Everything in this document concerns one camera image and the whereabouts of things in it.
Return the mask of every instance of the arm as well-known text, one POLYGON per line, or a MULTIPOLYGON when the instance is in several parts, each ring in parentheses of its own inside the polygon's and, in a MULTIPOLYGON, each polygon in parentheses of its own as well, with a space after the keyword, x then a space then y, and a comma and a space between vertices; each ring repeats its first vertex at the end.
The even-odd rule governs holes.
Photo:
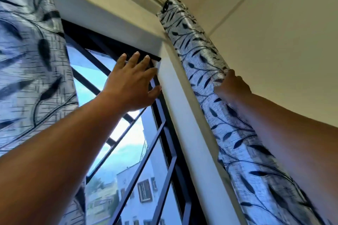
POLYGON ((48 129, 0 158, 0 224, 57 224, 95 157, 122 116, 151 105, 160 93, 148 92, 157 72, 117 61, 104 90, 48 129))
POLYGON ((215 93, 245 117, 315 205, 338 222, 338 128, 252 94, 229 70, 215 93))

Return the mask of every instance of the sky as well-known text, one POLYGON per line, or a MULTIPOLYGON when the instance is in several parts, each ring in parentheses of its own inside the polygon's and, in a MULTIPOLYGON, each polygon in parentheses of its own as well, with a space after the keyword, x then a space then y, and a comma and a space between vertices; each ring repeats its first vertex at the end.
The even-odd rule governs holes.
MULTIPOLYGON (((82 74, 82 76, 84 76, 93 85, 95 85, 99 90, 102 90, 107 80, 107 76, 98 69, 75 65, 75 64, 86 64, 83 62, 83 59, 86 58, 82 56, 82 54, 80 54, 79 56, 79 53, 76 49, 68 48, 68 53, 70 56, 71 66, 74 69, 76 69, 80 74, 82 74)), ((115 65, 115 61, 112 59, 111 60, 114 62, 114 64, 108 64, 106 60, 107 58, 101 59, 101 57, 97 55, 94 56, 97 57, 101 62, 105 63, 105 65, 109 69, 112 69, 113 65, 115 65)), ((74 79, 74 84, 80 106, 95 98, 95 95, 90 90, 88 90, 84 85, 82 85, 78 80, 74 79)), ((135 118, 139 114, 139 112, 140 111, 129 112, 129 115, 135 118)), ((114 131, 112 132, 111 138, 117 141, 128 126, 129 123, 126 120, 121 119, 116 128, 114 129, 114 131)), ((137 122, 133 125, 133 127, 129 130, 129 132, 124 136, 119 145, 116 146, 116 148, 114 149, 112 154, 107 158, 102 167, 98 170, 96 176, 101 177, 101 180, 104 181, 105 183, 115 181, 117 173, 125 170, 127 167, 130 167, 140 161, 144 141, 145 138, 143 134, 142 120, 138 119, 137 122)), ((95 168, 95 166, 104 157, 104 155, 108 152, 109 149, 110 146, 106 143, 101 149, 99 155, 95 159, 91 168, 89 169, 89 173, 95 168)))

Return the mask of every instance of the beige wall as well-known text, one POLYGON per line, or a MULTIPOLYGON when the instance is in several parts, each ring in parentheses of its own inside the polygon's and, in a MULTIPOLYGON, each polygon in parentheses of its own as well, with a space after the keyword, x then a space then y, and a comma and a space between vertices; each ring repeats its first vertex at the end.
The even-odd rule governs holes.
POLYGON ((55 4, 62 18, 162 58, 158 78, 208 224, 223 224, 226 219, 239 225, 238 214, 245 224, 227 175, 217 163, 216 141, 156 16, 131 0, 55 0, 55 4))
POLYGON ((207 0, 196 13, 253 92, 338 126, 338 0, 207 0))

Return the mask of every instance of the gray curtain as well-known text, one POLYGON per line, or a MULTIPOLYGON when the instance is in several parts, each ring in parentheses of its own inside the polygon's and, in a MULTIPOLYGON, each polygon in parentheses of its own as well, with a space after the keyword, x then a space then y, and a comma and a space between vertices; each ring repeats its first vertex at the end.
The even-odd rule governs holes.
MULTIPOLYGON (((0 0, 0 156, 77 107, 53 0, 0 0)), ((85 223, 83 186, 61 225, 85 223)))
POLYGON ((229 67, 194 16, 181 1, 167 0, 158 18, 214 133, 218 161, 231 179, 248 224, 328 224, 247 121, 213 93, 229 67))

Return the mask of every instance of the person's right hand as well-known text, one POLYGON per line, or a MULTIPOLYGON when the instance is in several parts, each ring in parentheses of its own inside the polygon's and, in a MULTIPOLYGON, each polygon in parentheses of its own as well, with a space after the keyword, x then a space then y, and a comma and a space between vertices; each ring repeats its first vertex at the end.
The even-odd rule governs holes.
POLYGON ((235 76, 232 69, 228 70, 222 84, 214 87, 214 92, 228 104, 234 104, 236 99, 251 94, 250 87, 241 76, 235 76))
POLYGON ((121 55, 100 93, 105 100, 116 104, 121 113, 150 106, 161 92, 161 86, 148 90, 149 82, 156 75, 157 68, 146 70, 150 57, 147 55, 137 64, 139 57, 140 53, 136 52, 125 64, 127 55, 121 55))

